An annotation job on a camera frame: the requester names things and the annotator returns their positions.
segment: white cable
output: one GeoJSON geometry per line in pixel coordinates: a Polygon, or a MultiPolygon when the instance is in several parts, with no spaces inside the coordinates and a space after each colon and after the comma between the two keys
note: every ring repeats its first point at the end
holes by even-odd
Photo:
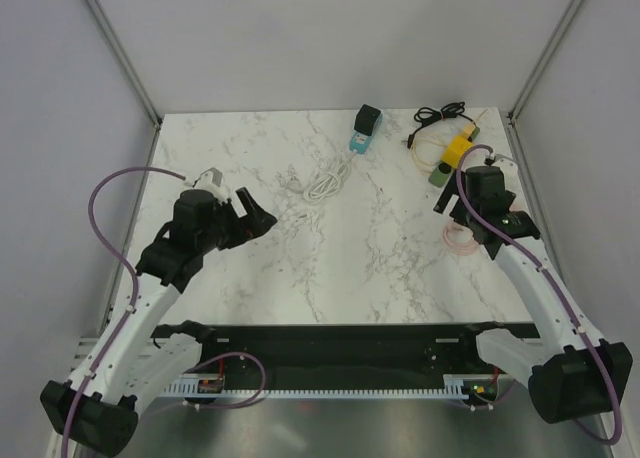
{"type": "Polygon", "coordinates": [[[327,171],[321,172],[302,192],[305,201],[316,205],[328,196],[338,193],[351,173],[351,160],[356,153],[353,151],[342,160],[334,160],[327,171]]]}

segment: white marble tabletop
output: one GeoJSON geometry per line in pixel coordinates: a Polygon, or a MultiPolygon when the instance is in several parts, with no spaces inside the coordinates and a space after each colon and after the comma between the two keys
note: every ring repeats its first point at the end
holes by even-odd
{"type": "MultiPolygon", "coordinates": [[[[475,117],[483,109],[467,110],[475,117]]],[[[440,189],[427,181],[401,143],[416,128],[415,110],[385,110],[384,121],[341,192],[319,205],[290,191],[345,153],[356,111],[176,114],[165,117],[153,166],[197,176],[212,166],[231,190],[246,186],[278,224],[264,237],[205,258],[203,270],[163,323],[442,323],[529,321],[515,288],[484,249],[452,253],[442,241],[447,214],[432,211],[440,189]]],[[[450,140],[462,119],[421,132],[450,140]]],[[[479,122],[477,143],[511,156],[498,110],[479,122]]],[[[420,147],[426,161],[441,148],[420,147]]],[[[470,158],[480,164],[482,153],[470,158]]],[[[507,179],[526,208],[517,177],[507,179]]],[[[138,261],[183,189],[151,174],[128,258],[138,261]]],[[[239,214],[242,207],[234,195],[239,214]]],[[[116,306],[130,293],[121,279],[116,306]]]]}

